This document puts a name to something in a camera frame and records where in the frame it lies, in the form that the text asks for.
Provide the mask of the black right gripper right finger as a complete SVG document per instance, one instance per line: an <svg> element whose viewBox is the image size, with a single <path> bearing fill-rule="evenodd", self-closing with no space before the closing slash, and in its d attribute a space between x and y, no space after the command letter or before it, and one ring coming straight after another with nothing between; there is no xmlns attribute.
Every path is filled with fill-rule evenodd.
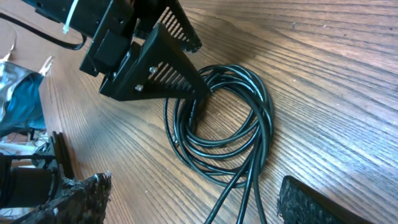
<svg viewBox="0 0 398 224"><path fill-rule="evenodd" d="M277 215L292 224L371 224L291 175L283 178Z"/></svg>

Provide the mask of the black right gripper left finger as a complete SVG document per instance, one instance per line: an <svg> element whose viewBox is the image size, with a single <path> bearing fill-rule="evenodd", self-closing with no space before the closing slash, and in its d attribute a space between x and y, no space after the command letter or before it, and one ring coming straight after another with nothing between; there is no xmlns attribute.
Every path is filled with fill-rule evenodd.
<svg viewBox="0 0 398 224"><path fill-rule="evenodd" d="M85 180L65 179L61 195L36 207L14 223L103 223L112 189L110 173L97 173Z"/></svg>

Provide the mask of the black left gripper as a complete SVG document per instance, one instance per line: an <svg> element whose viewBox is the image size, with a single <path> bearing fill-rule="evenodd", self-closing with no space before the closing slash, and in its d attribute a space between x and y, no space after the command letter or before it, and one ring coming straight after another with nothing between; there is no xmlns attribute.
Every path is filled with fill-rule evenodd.
<svg viewBox="0 0 398 224"><path fill-rule="evenodd" d="M182 51L195 53L202 44L178 0L135 0L134 8L125 0L24 2L91 38L80 70L94 77L109 73L99 89L104 96L118 101L200 100L210 92ZM134 36L148 37L143 45L130 46L134 13Z"/></svg>

